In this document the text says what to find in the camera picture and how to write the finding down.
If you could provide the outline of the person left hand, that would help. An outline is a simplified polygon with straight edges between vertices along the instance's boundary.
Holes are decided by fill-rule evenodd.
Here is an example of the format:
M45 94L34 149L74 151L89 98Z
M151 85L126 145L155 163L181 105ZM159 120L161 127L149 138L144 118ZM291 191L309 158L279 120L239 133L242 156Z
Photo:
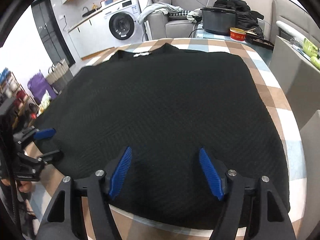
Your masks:
M11 183L9 179L1 179L1 183L7 188L7 189L11 189ZM28 193L32 190L33 188L33 184L31 181L15 181L15 184L17 186L17 189L21 192L21 193Z

